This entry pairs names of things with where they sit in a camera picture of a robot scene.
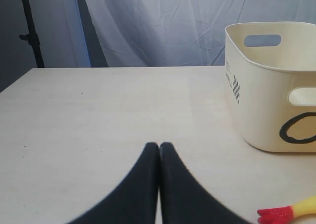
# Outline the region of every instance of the white table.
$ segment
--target white table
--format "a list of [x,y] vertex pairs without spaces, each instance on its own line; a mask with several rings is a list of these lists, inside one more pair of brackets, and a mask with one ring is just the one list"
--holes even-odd
[[315,156],[244,142],[224,83],[224,67],[31,70],[0,93],[1,223],[70,221],[115,188],[149,141],[172,142],[197,180],[253,223],[259,208],[316,194]]

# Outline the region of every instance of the rubber chicken toy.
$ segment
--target rubber chicken toy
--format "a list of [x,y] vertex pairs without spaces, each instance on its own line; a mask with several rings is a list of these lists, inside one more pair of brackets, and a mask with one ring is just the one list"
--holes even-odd
[[316,196],[292,206],[258,210],[260,224],[288,224],[293,219],[307,214],[316,214]]

